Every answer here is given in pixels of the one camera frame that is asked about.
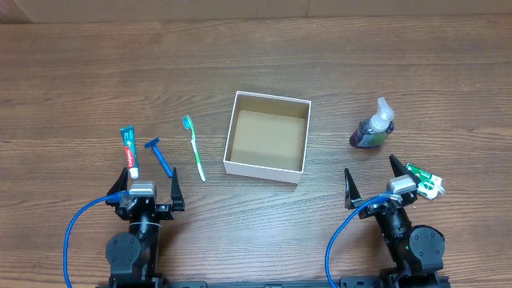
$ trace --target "green and white packet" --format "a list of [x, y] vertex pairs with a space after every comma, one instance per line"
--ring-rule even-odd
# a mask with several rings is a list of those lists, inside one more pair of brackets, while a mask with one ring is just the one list
[[444, 195], [445, 189], [442, 186], [441, 177], [421, 170], [410, 163], [407, 163], [406, 168], [420, 179], [421, 182], [418, 185], [418, 193], [421, 196], [433, 200], [439, 193]]

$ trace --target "bottle label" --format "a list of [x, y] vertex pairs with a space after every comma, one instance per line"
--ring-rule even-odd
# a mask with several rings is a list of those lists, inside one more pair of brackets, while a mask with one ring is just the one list
[[380, 146], [389, 134], [377, 134], [377, 135], [363, 135], [359, 142], [359, 147], [374, 147]]

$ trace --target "toothbrush head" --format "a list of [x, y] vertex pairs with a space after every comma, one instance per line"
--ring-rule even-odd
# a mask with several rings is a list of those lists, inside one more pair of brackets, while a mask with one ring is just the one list
[[182, 117], [183, 121], [183, 127], [185, 127], [186, 130], [191, 130], [194, 127], [194, 124], [192, 124], [192, 118], [190, 115], [185, 115]]

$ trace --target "toothpaste tube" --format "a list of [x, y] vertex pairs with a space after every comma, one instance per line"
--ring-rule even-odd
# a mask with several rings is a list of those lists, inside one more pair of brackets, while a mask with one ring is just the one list
[[138, 178], [137, 151], [135, 149], [135, 132], [133, 126], [121, 128], [122, 142], [125, 145], [128, 171], [132, 179]]
[[441, 177], [421, 170], [410, 163], [407, 163], [406, 168], [420, 179], [421, 182], [418, 185], [418, 193], [421, 196], [433, 200], [439, 193], [445, 193]]

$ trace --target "bottle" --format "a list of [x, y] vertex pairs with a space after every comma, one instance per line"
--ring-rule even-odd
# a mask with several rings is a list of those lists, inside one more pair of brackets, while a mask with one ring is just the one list
[[394, 130], [393, 109], [387, 105], [384, 97], [378, 100], [377, 113], [364, 121], [359, 123], [359, 127], [350, 136], [350, 144], [356, 148], [377, 148], [379, 147], [386, 137]]

